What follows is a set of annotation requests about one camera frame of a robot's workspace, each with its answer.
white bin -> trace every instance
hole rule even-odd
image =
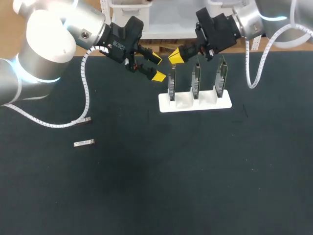
[[[110,7],[113,9],[115,23],[124,27],[131,16],[136,16],[143,21],[143,31],[149,30],[150,7],[152,3],[145,4],[124,4],[125,0],[110,0]]]
[[[249,0],[207,0],[208,1],[208,11],[211,17],[216,17],[217,15],[224,13],[226,16],[233,14],[232,7],[235,5],[244,5],[249,2]]]

black mat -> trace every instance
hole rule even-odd
[[[225,111],[161,114],[167,83],[106,58],[87,65],[91,125],[47,129],[0,108],[0,234],[312,235],[312,56],[271,53],[251,91],[244,55],[226,55]],[[53,123],[76,119],[80,59],[51,96],[17,105]],[[201,60],[203,90],[217,63]],[[189,90],[192,65],[179,66],[178,91]],[[73,148],[88,139],[97,145]]]

white stand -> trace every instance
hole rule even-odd
[[[199,99],[194,99],[192,90],[175,93],[175,101],[170,101],[168,93],[160,94],[158,99],[162,113],[230,109],[232,107],[228,91],[224,90],[223,97],[218,98],[215,87],[211,91],[200,91]]]

